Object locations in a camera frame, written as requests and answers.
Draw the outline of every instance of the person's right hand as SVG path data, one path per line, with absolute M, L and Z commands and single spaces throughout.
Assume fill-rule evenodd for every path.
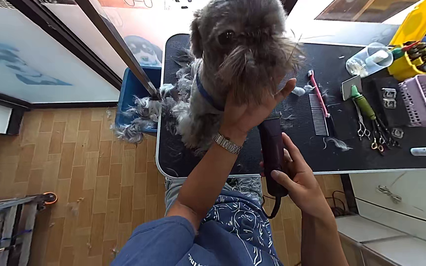
M 272 178 L 289 191 L 290 198 L 302 212 L 322 220 L 334 219 L 320 185 L 299 149 L 285 133 L 282 133 L 282 141 L 285 145 L 282 163 L 285 173 L 274 170 Z

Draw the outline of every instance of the yellow container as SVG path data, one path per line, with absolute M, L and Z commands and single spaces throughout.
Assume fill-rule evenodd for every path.
M 411 11 L 405 18 L 402 25 L 395 33 L 394 37 L 390 41 L 389 45 L 395 45 L 396 47 L 402 47 L 405 42 L 409 41 L 421 41 L 426 34 L 426 0 L 418 4 L 414 10 Z M 390 75 L 393 75 L 398 81 L 404 81 L 412 78 L 418 74 L 426 74 L 416 68 L 415 64 L 412 64 L 410 58 L 405 54 L 392 63 L 387 68 Z
M 404 80 L 410 79 L 418 74 L 426 74 L 426 72 L 422 72 L 416 67 L 422 63 L 423 62 L 417 63 L 415 65 L 412 64 L 408 55 L 405 54 L 403 57 L 394 60 L 392 65 L 387 68 L 387 71 L 389 71 L 389 74 L 393 75 L 396 80 L 403 82 Z

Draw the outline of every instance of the metal watch band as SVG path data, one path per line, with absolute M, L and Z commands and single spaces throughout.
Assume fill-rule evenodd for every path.
M 216 136 L 213 138 L 213 141 L 233 154 L 239 154 L 242 149 L 242 146 L 238 146 L 233 142 L 230 142 L 220 133 L 216 133 Z

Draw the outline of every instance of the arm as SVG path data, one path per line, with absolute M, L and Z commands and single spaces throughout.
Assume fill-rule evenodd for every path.
M 302 210 L 302 265 L 347 266 L 335 218 L 320 185 L 289 136 L 282 133 L 282 140 L 286 146 L 282 169 L 286 173 L 275 170 L 271 176 L 288 189 Z
M 260 124 L 294 88 L 295 79 L 291 79 L 277 94 L 266 95 L 259 105 L 251 103 L 238 106 L 235 104 L 234 93 L 230 92 L 226 100 L 220 134 L 236 145 L 242 146 L 247 132 Z M 195 230 L 198 230 L 201 220 L 220 194 L 236 158 L 237 155 L 214 143 L 188 175 L 167 216 L 185 217 Z

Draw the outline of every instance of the hair clipper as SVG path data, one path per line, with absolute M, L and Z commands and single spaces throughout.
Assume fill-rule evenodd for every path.
M 280 198 L 288 195 L 288 190 L 277 183 L 272 177 L 273 170 L 282 171 L 284 159 L 284 143 L 280 129 L 280 112 L 272 112 L 257 126 L 261 137 L 262 157 L 264 159 L 264 175 L 266 176 L 267 192 L 275 197 L 274 209 L 269 218 L 274 218 L 280 207 Z

